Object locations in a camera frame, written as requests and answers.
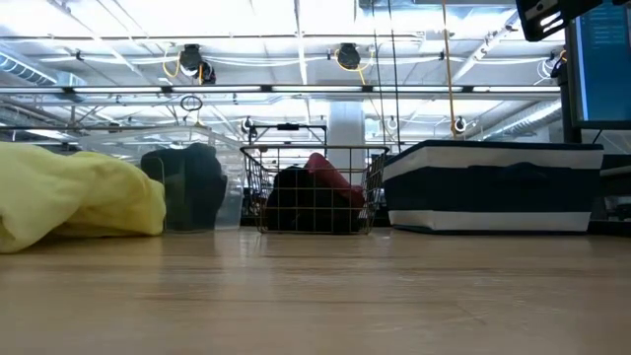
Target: monitor screen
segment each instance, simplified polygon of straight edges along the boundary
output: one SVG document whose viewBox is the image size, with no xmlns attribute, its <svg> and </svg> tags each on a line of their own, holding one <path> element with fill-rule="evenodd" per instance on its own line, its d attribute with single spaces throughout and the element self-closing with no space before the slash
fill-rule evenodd
<svg viewBox="0 0 631 355">
<path fill-rule="evenodd" d="M 579 120 L 631 124 L 631 7 L 605 0 L 576 29 Z"/>
</svg>

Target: computer monitor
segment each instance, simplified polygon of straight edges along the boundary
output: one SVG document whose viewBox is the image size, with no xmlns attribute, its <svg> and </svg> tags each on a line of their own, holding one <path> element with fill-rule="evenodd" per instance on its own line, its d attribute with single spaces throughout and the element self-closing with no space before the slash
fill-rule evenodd
<svg viewBox="0 0 631 355">
<path fill-rule="evenodd" d="M 576 126 L 631 129 L 631 6 L 605 1 L 568 34 Z"/>
</svg>

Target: transparent container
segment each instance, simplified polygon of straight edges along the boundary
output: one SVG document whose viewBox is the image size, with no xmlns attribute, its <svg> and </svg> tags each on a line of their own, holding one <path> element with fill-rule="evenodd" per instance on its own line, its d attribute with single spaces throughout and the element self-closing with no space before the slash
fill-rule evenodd
<svg viewBox="0 0 631 355">
<path fill-rule="evenodd" d="M 182 126 L 91 135 L 81 138 L 79 146 L 135 164 L 164 184 L 169 231 L 240 225 L 245 163 L 235 140 L 203 127 Z"/>
</svg>

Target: red cloth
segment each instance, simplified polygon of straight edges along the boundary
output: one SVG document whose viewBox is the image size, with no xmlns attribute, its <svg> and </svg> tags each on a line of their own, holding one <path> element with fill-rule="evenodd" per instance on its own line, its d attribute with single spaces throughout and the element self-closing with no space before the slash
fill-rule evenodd
<svg viewBox="0 0 631 355">
<path fill-rule="evenodd" d="M 335 189 L 335 193 L 351 201 L 352 208 L 362 208 L 364 206 L 364 188 L 351 185 L 322 154 L 311 154 L 305 169 L 329 187 L 340 188 Z"/>
</svg>

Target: black item in basket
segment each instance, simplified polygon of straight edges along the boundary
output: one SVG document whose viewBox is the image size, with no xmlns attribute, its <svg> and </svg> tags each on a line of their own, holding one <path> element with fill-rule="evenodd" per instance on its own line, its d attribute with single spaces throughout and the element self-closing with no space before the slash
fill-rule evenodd
<svg viewBox="0 0 631 355">
<path fill-rule="evenodd" d="M 359 231 L 359 211 L 306 169 L 291 167 L 274 178 L 264 218 L 270 232 L 347 234 Z"/>
<path fill-rule="evenodd" d="M 215 155 L 214 147 L 194 143 L 186 149 L 163 149 L 142 157 L 142 171 L 165 185 L 167 228 L 215 229 L 228 182 Z"/>
</svg>

